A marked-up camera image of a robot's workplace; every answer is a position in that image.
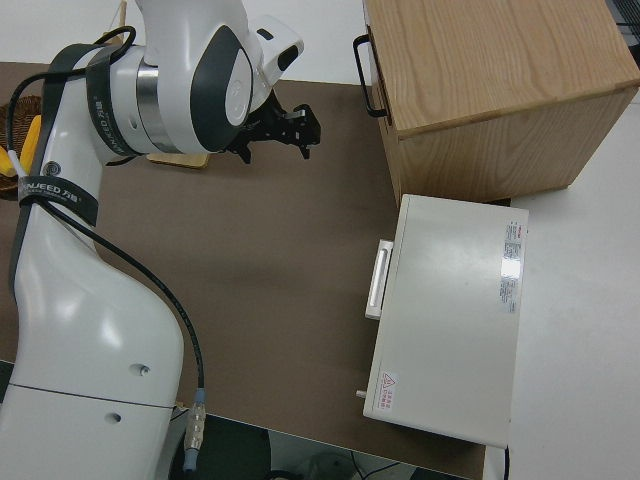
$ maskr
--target box handle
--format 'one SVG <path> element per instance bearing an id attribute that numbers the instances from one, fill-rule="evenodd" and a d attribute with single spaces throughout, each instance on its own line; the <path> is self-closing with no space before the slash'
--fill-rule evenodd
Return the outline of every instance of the box handle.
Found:
<path id="1" fill-rule="evenodd" d="M 387 116 L 386 109 L 381 108 L 379 110 L 376 110 L 371 106 L 371 100 L 369 99 L 367 86 L 364 83 L 364 73 L 362 71 L 362 62 L 360 61 L 360 54 L 358 53 L 358 47 L 364 43 L 371 43 L 371 38 L 369 37 L 368 33 L 364 35 L 360 35 L 358 38 L 356 38 L 353 41 L 353 53 L 356 56 L 356 65 L 358 67 L 358 75 L 360 76 L 360 85 L 362 86 L 362 93 L 364 94 L 364 103 L 365 103 L 365 106 L 367 107 L 367 112 L 372 117 L 375 117 L 375 118 L 386 117 Z"/>
<path id="2" fill-rule="evenodd" d="M 373 266 L 373 275 L 371 276 L 367 308 L 364 314 L 365 317 L 372 320 L 380 320 L 382 316 L 382 302 L 387 287 L 387 277 L 389 276 L 389 264 L 391 262 L 392 252 L 393 242 L 380 240 L 378 253 L 376 254 L 376 263 Z"/>

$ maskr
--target black strap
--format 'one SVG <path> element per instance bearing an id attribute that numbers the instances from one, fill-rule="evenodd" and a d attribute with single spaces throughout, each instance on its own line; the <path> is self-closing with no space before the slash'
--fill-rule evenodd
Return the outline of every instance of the black strap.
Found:
<path id="1" fill-rule="evenodd" d="M 69 180 L 50 176 L 26 176 L 18 179 L 20 205 L 41 198 L 68 208 L 91 226 L 98 220 L 98 200 Z"/>
<path id="2" fill-rule="evenodd" d="M 137 156 L 140 153 L 127 144 L 118 128 L 111 103 L 111 55 L 118 48 L 103 48 L 87 65 L 87 103 L 91 121 L 102 141 L 118 155 Z"/>

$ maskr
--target black cable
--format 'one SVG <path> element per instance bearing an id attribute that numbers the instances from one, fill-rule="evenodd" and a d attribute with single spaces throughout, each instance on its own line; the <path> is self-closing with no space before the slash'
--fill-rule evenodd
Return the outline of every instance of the black cable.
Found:
<path id="1" fill-rule="evenodd" d="M 76 222 L 73 218 L 61 212 L 46 200 L 37 199 L 35 200 L 35 203 L 40 205 L 50 215 L 62 220 L 67 225 L 73 227 L 75 230 L 82 233 L 83 235 L 86 235 L 87 237 L 91 238 L 94 242 L 102 245 L 107 250 L 110 250 L 111 252 L 115 253 L 124 261 L 126 261 L 127 263 L 135 267 L 140 273 L 142 273 L 145 277 L 151 280 L 151 282 L 153 282 L 153 284 L 156 287 L 158 287 L 158 289 L 169 299 L 169 301 L 173 304 L 176 311 L 180 315 L 180 318 L 182 319 L 182 322 L 184 323 L 184 326 L 186 327 L 187 332 L 189 333 L 189 337 L 191 338 L 191 344 L 193 345 L 193 353 L 195 355 L 196 364 L 198 367 L 198 388 L 204 388 L 204 362 L 202 360 L 202 351 L 200 350 L 200 343 L 198 342 L 196 331 L 193 328 L 193 324 L 189 319 L 189 315 L 187 314 L 187 311 L 184 309 L 184 307 L 182 306 L 180 301 L 176 298 L 176 296 L 173 294 L 173 292 L 158 277 L 156 277 L 153 274 L 153 272 L 151 272 L 151 270 L 145 267 L 142 263 L 138 262 L 135 258 L 133 258 L 128 253 L 126 253 L 125 251 L 121 250 L 120 248 L 118 248 L 117 246 L 109 242 L 107 239 L 101 237 L 96 232 L 85 227 L 84 225 Z"/>
<path id="2" fill-rule="evenodd" d="M 400 462 L 394 462 L 394 463 L 391 463 L 391 464 L 387 465 L 386 467 L 378 468 L 376 470 L 371 470 L 369 473 L 367 473 L 364 476 L 364 478 L 362 480 L 367 480 L 367 478 L 369 478 L 371 475 L 373 475 L 375 473 L 383 472 L 385 470 L 388 470 L 388 469 L 390 469 L 392 467 L 396 467 L 398 465 L 400 465 Z"/>
<path id="3" fill-rule="evenodd" d="M 285 480 L 303 480 L 304 476 L 287 472 L 286 470 L 271 470 L 263 480 L 273 480 L 274 478 L 284 478 Z"/>
<path id="4" fill-rule="evenodd" d="M 358 464 L 356 463 L 356 456 L 353 454 L 353 450 L 350 450 L 349 453 L 351 454 L 351 461 L 353 462 L 353 466 L 356 469 L 356 472 L 358 472 L 358 476 L 362 480 L 364 478 L 364 475 L 362 474 L 362 472 L 360 471 L 360 467 L 358 467 Z"/>
<path id="5" fill-rule="evenodd" d="M 504 449 L 504 480 L 509 480 L 509 471 L 511 470 L 511 456 L 509 455 L 509 447 Z"/>
<path id="6" fill-rule="evenodd" d="M 125 165 L 125 164 L 129 163 L 134 158 L 136 158 L 136 155 L 133 155 L 133 156 L 127 157 L 127 158 L 123 158 L 122 160 L 114 160 L 113 162 L 107 163 L 107 167 L 119 167 L 120 165 Z"/>
<path id="7" fill-rule="evenodd" d="M 349 453 L 351 454 L 351 461 L 353 462 L 353 466 L 355 467 L 356 472 L 358 472 L 358 475 L 360 476 L 361 480 L 366 480 L 371 475 L 375 475 L 376 473 L 380 473 L 380 472 L 383 472 L 385 470 L 388 470 L 390 468 L 393 468 L 393 467 L 396 467 L 396 466 L 400 465 L 400 462 L 393 462 L 393 463 L 390 463 L 389 465 L 386 465 L 386 466 L 384 466 L 382 468 L 377 468 L 375 470 L 371 470 L 366 475 L 363 475 L 362 471 L 360 471 L 360 468 L 358 467 L 358 464 L 356 463 L 356 457 L 353 454 L 353 450 L 349 451 Z"/>
<path id="8" fill-rule="evenodd" d="M 111 54 L 110 63 L 118 61 L 125 53 L 127 53 L 127 50 L 129 50 L 129 48 L 133 45 L 133 42 L 136 38 L 136 29 L 130 26 L 118 27 L 115 30 L 107 32 L 96 42 L 94 42 L 95 44 L 101 44 L 115 37 L 116 35 L 120 35 L 121 33 L 128 33 L 129 35 L 127 36 L 127 39 L 124 41 L 122 46 Z M 18 104 L 18 100 L 29 85 L 37 82 L 38 80 L 66 81 L 71 77 L 84 76 L 85 73 L 86 69 L 84 68 L 69 70 L 67 72 L 41 72 L 36 73 L 35 75 L 31 75 L 30 77 L 27 77 L 22 82 L 20 82 L 20 84 L 13 91 L 13 95 L 11 95 L 11 99 L 9 100 L 9 104 L 7 106 L 7 122 L 5 127 L 7 136 L 7 150 L 14 150 L 13 117 L 15 114 L 16 106 Z"/>

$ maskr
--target warning label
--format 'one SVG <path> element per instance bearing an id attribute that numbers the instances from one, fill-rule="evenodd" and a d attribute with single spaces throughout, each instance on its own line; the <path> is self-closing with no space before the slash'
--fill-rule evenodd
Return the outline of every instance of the warning label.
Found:
<path id="1" fill-rule="evenodd" d="M 396 395 L 398 375 L 391 372 L 381 372 L 378 380 L 378 401 L 376 408 L 390 412 L 393 409 L 393 400 Z"/>

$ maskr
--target metal ring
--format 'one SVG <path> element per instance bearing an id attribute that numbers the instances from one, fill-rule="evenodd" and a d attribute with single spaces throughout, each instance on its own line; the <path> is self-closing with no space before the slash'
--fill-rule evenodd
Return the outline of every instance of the metal ring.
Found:
<path id="1" fill-rule="evenodd" d="M 138 79 L 136 81 L 136 96 L 138 98 L 138 111 L 142 119 L 142 126 L 147 132 L 151 143 L 165 153 L 182 153 L 173 144 L 167 134 L 167 129 L 160 115 L 158 103 L 158 68 L 140 60 L 138 67 Z"/>

